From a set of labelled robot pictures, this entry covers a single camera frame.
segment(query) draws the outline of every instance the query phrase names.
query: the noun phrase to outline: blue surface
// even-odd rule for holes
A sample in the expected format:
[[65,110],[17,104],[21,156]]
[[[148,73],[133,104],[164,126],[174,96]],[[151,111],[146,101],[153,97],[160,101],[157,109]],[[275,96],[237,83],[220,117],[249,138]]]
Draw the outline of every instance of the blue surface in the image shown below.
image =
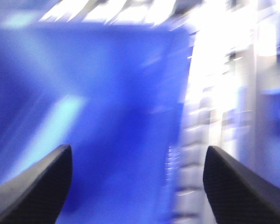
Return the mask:
[[58,224],[169,222],[174,175],[165,170],[188,45],[182,28],[0,29],[0,184],[71,144],[73,182]]

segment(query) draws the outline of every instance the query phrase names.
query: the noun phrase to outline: blue panel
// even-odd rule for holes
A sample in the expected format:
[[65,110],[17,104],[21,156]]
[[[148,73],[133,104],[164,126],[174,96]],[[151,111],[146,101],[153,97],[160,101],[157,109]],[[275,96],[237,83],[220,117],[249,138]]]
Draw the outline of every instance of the blue panel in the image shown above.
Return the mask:
[[188,42],[169,27],[0,29],[0,184],[71,144],[58,224],[166,223]]

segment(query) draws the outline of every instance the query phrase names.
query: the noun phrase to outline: black textured plastic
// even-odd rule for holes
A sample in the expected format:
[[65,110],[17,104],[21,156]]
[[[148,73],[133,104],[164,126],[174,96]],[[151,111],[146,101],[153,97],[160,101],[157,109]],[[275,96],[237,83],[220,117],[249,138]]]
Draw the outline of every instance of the black textured plastic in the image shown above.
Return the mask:
[[218,224],[280,224],[280,189],[209,147],[203,183]]
[[68,146],[15,202],[0,224],[54,224],[68,194],[72,178],[72,155]]

